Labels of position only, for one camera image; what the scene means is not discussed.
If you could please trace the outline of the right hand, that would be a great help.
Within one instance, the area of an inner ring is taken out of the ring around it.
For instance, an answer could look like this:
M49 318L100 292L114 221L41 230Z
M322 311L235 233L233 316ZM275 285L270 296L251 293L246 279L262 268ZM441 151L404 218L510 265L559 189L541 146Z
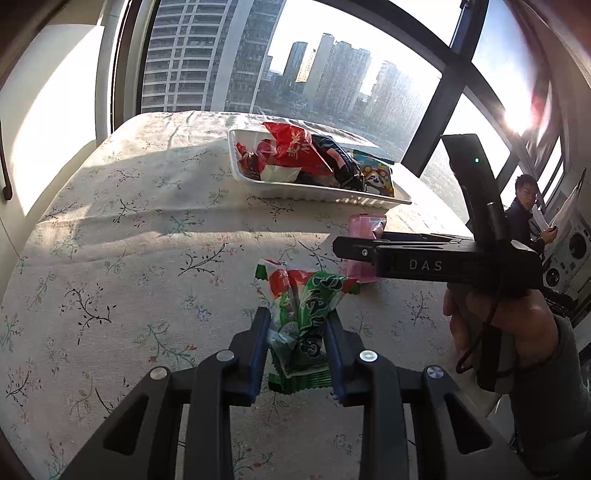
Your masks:
M456 371L474 369L485 391L511 392L520 373L558 349L557 322L538 290L517 300L497 300L468 286L450 285L443 313L450 318L459 356Z

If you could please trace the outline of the right forearm dark sleeve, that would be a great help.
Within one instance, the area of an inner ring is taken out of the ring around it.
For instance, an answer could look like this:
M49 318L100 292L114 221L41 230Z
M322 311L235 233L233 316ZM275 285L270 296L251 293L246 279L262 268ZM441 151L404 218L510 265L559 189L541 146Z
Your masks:
M555 319L556 351L521 369L510 394L518 455L539 479L590 477L590 393L570 323Z

